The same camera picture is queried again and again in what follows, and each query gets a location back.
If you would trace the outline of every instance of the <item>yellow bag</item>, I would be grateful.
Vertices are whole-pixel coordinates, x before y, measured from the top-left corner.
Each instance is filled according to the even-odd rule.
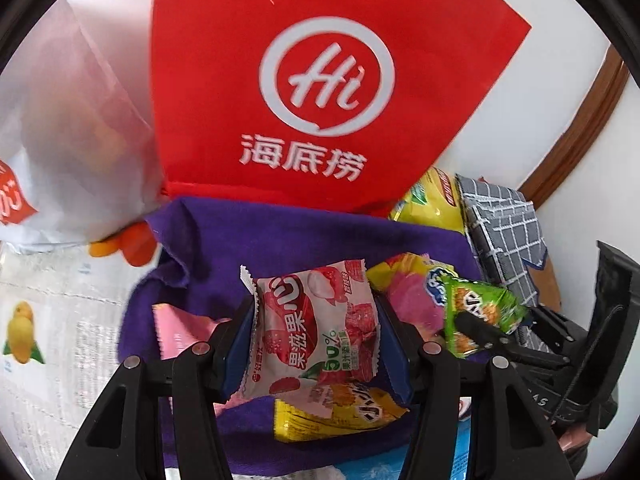
[[[430,270],[438,267],[442,267],[453,276],[457,276],[452,265],[431,260],[428,255],[420,256],[413,253],[401,253],[367,270],[367,279],[369,280],[369,285],[376,290],[387,292],[396,272],[401,272],[405,276],[415,273],[426,277]]]
[[[455,178],[438,168],[425,173],[389,214],[391,220],[440,227],[464,234]]]
[[[332,384],[331,418],[321,418],[276,399],[273,429],[276,440],[304,442],[361,431],[376,430],[397,420],[408,410],[400,408],[379,388],[364,384]]]

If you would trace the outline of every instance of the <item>hi logo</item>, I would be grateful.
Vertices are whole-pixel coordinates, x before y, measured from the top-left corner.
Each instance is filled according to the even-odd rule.
[[[270,110],[288,126],[318,137],[352,134],[373,122],[388,104],[395,79],[383,41],[364,25],[336,17],[287,28],[260,65],[260,92]]]

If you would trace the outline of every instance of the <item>orange toy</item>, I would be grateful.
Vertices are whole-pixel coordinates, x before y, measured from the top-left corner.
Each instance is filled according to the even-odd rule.
[[[156,253],[158,243],[146,222],[137,222],[122,231],[89,245],[89,255],[102,258],[122,250],[124,259],[132,267],[142,267],[150,263]]]

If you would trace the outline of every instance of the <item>green snack package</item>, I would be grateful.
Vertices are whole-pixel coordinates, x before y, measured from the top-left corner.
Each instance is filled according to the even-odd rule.
[[[454,320],[458,312],[466,310],[505,334],[516,330],[527,313],[527,307],[520,305],[505,288],[452,276],[442,276],[441,280],[447,294],[445,339],[449,351],[457,357],[466,357],[479,350],[472,339],[456,330]]]

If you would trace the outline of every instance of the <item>chip bag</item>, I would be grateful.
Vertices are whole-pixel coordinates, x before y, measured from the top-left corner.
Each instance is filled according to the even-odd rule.
[[[367,382],[378,371],[380,325],[364,260],[275,278],[241,279],[255,298],[242,396]]]
[[[398,222],[440,227],[465,233],[455,178],[431,168],[389,213]]]
[[[445,336],[452,354],[466,357],[476,352],[478,345],[456,330],[456,314],[462,310],[510,334],[520,324],[527,307],[520,305],[510,291],[481,282],[443,276],[440,280],[446,291]]]
[[[330,418],[311,415],[276,399],[273,429],[276,440],[304,442],[382,428],[398,420],[408,410],[400,408],[391,396],[364,384],[332,384]]]
[[[387,296],[398,319],[415,325],[427,341],[444,327],[444,286],[439,277],[455,277],[453,266],[428,256],[398,254],[367,271],[369,283]]]

